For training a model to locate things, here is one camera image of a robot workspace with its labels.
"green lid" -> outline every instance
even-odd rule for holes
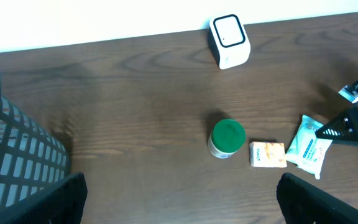
[[[223,119],[212,131],[212,142],[217,149],[225,153],[236,152],[246,141],[246,131],[233,119]]]

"wooden table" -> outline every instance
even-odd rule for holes
[[[284,223],[284,172],[358,209],[358,147],[332,145],[321,180],[249,164],[249,140],[290,144],[301,114],[327,122],[358,79],[358,13],[247,25],[251,55],[220,70],[206,30],[0,54],[2,92],[72,153],[88,185],[83,223]],[[232,117],[247,143],[206,147]]]

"blue package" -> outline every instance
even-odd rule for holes
[[[323,125],[309,116],[302,116],[302,123],[285,154],[285,159],[320,179],[324,157],[332,140],[318,139],[315,131]]]

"green-lidded jar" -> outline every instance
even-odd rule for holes
[[[218,122],[208,139],[212,155],[225,159],[236,153],[246,141],[246,131],[233,119]]]

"white wall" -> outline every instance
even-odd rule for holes
[[[358,0],[0,0],[0,52],[203,29],[225,12],[253,24],[358,12]]]

